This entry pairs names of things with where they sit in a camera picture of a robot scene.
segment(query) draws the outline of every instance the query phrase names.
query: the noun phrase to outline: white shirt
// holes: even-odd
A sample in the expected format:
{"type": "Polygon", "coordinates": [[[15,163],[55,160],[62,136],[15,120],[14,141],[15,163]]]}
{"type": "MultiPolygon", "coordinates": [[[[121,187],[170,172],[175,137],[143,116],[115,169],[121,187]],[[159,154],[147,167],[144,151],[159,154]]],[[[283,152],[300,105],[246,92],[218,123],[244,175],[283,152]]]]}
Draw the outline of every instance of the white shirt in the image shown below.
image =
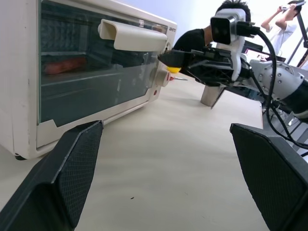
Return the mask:
{"type": "MultiPolygon", "coordinates": [[[[293,21],[287,21],[286,30],[282,30],[280,27],[276,25],[269,26],[269,30],[266,32],[270,32],[268,36],[275,50],[276,55],[279,54],[281,46],[289,39],[289,37],[294,33],[297,28],[297,25],[293,21]]],[[[268,48],[264,47],[264,52],[269,53],[268,48]]]]}

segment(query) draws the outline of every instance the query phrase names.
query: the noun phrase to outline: person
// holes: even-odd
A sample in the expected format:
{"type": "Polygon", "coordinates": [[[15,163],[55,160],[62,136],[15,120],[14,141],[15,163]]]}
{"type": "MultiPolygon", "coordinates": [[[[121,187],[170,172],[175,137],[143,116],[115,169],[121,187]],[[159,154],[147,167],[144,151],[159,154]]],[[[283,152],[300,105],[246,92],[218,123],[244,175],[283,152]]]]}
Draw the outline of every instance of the person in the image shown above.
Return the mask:
{"type": "MultiPolygon", "coordinates": [[[[225,0],[216,13],[223,9],[243,9],[246,12],[246,21],[251,22],[250,9],[246,2],[242,0],[225,0]]],[[[191,50],[201,51],[204,46],[208,46],[211,42],[213,42],[212,29],[211,26],[208,26],[204,29],[186,32],[178,39],[173,49],[186,52],[191,50]]]]}
{"type": "MultiPolygon", "coordinates": [[[[296,6],[296,4],[302,1],[291,1],[288,3],[289,9],[285,12],[282,10],[282,6],[267,20],[265,20],[261,26],[266,29],[266,32],[270,32],[269,39],[274,47],[276,55],[279,54],[279,51],[282,45],[289,39],[289,37],[294,33],[297,28],[294,18],[301,12],[302,6],[296,6]],[[283,12],[280,17],[276,20],[275,25],[271,22],[272,20],[283,12]]],[[[267,47],[263,50],[266,53],[269,53],[267,47]]]]}

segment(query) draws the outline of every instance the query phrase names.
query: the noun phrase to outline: glass oven door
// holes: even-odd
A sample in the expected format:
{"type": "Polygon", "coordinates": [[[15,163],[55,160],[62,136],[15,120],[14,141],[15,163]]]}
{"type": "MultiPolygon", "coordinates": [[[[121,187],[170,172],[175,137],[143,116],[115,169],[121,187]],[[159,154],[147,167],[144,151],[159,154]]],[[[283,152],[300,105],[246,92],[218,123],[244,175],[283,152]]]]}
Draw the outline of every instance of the glass oven door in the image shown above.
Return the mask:
{"type": "Polygon", "coordinates": [[[116,50],[102,20],[167,33],[167,27],[43,0],[40,8],[39,120],[57,127],[144,96],[159,51],[116,50]]]}

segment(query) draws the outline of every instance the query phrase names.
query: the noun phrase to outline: white toaster oven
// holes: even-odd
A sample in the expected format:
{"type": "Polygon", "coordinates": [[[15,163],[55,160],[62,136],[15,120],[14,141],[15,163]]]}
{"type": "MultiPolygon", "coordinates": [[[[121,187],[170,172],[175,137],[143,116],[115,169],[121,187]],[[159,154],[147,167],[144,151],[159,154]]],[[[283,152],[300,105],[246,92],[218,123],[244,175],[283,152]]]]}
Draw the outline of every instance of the white toaster oven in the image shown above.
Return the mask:
{"type": "Polygon", "coordinates": [[[6,0],[0,18],[0,144],[15,156],[143,107],[169,81],[166,19],[113,0],[6,0]]]}

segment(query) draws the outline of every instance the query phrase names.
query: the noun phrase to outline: white table surface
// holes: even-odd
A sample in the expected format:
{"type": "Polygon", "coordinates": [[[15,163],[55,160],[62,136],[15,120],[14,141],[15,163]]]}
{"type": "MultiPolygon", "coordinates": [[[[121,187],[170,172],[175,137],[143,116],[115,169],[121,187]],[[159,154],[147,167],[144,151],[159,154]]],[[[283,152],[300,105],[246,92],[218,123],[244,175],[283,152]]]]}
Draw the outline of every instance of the white table surface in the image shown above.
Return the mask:
{"type": "MultiPolygon", "coordinates": [[[[226,91],[211,110],[203,89],[171,81],[159,100],[105,126],[76,231],[268,231],[229,132],[261,128],[260,103],[226,91]]],[[[2,208],[38,159],[0,152],[2,208]]]]}

